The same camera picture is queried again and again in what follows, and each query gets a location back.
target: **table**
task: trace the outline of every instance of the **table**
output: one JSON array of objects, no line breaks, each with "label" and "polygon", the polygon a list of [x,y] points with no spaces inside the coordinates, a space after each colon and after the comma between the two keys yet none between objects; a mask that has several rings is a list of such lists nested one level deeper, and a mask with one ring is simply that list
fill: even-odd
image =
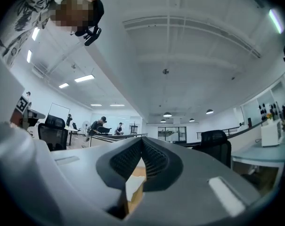
[{"label": "table", "polygon": [[278,185],[285,165],[285,132],[280,145],[262,147],[261,141],[231,152],[232,161],[278,168],[274,186]]},{"label": "table", "polygon": [[68,131],[70,131],[69,145],[71,145],[72,132],[73,132],[73,131],[78,132],[78,130],[73,129],[73,128],[69,127],[69,126],[65,126],[65,129],[68,130]]}]

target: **patterned shirt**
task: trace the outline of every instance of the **patterned shirt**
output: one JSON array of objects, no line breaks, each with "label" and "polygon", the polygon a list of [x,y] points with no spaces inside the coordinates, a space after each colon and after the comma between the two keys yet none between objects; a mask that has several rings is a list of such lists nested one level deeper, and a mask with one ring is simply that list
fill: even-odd
[{"label": "patterned shirt", "polygon": [[17,0],[0,23],[0,56],[9,68],[35,27],[44,29],[54,0]]}]

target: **ceiling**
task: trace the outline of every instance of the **ceiling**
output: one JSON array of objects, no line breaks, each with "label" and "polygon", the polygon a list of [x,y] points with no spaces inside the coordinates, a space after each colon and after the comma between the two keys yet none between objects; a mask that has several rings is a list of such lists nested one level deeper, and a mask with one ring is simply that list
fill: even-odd
[{"label": "ceiling", "polygon": [[250,65],[265,56],[267,41],[276,35],[269,9],[254,0],[118,3],[144,74],[150,123],[166,111],[188,123],[204,118],[207,109],[229,108],[227,101],[215,105],[216,97],[251,73]]},{"label": "ceiling", "polygon": [[[49,21],[46,28],[39,31],[35,41],[29,38],[24,44],[22,56],[26,58],[29,49],[33,53],[32,71],[40,74],[54,89],[91,109],[112,109],[110,104],[123,104],[125,106],[114,107],[114,110],[133,110],[75,35],[71,36]],[[95,79],[80,83],[74,81],[89,74]],[[60,89],[59,85],[64,83],[69,86]],[[102,107],[92,107],[91,104],[101,104]]]},{"label": "ceiling", "polygon": [[[117,17],[136,49],[149,123],[159,123],[164,112],[180,117],[181,123],[190,118],[198,122],[207,109],[218,113],[234,106],[235,83],[260,75],[254,65],[278,36],[269,7],[260,8],[254,0],[117,0],[117,6]],[[61,89],[69,97],[89,107],[110,109],[117,103],[132,109],[75,35],[48,22],[36,41],[29,39],[24,47],[23,56],[33,52],[32,64],[51,86],[70,85]],[[94,80],[74,81],[91,73]],[[221,102],[221,93],[229,100]]]}]

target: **microwave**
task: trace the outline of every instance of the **microwave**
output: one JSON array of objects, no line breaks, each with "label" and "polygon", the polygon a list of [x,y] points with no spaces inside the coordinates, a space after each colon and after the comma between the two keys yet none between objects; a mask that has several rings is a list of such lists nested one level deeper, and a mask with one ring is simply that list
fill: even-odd
[{"label": "microwave", "polygon": [[261,127],[261,145],[279,145],[283,140],[282,121],[276,120]]}]

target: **ceiling light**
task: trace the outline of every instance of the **ceiling light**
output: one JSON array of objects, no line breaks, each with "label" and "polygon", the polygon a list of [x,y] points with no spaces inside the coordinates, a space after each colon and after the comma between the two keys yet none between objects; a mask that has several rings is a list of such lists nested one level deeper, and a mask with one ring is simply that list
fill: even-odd
[{"label": "ceiling light", "polygon": [[212,109],[209,109],[207,110],[206,114],[212,114],[213,113],[213,110]]},{"label": "ceiling light", "polygon": [[164,115],[163,115],[163,117],[171,117],[171,113],[165,112]]},{"label": "ceiling light", "polygon": [[32,35],[32,39],[35,40],[38,36],[40,29],[39,28],[35,28],[33,31],[33,35]]},{"label": "ceiling light", "polygon": [[78,79],[75,79],[75,82],[82,82],[82,81],[87,81],[87,80],[92,80],[94,79],[94,76],[92,74],[84,76],[84,77],[80,77]]},{"label": "ceiling light", "polygon": [[60,85],[59,87],[62,89],[62,88],[67,87],[67,86],[69,86],[69,85],[67,83],[65,83],[65,84]]},{"label": "ceiling light", "polygon": [[30,63],[31,54],[32,54],[32,52],[29,50],[28,54],[27,54],[27,62],[29,62],[29,63]]},{"label": "ceiling light", "polygon": [[275,25],[275,27],[277,28],[277,31],[278,31],[279,33],[282,33],[282,27],[281,27],[281,25],[280,25],[280,22],[279,22],[279,20],[277,19],[275,13],[274,13],[271,9],[270,9],[270,11],[269,11],[269,16],[270,16],[270,18],[272,19],[272,21],[274,22],[274,25]]}]

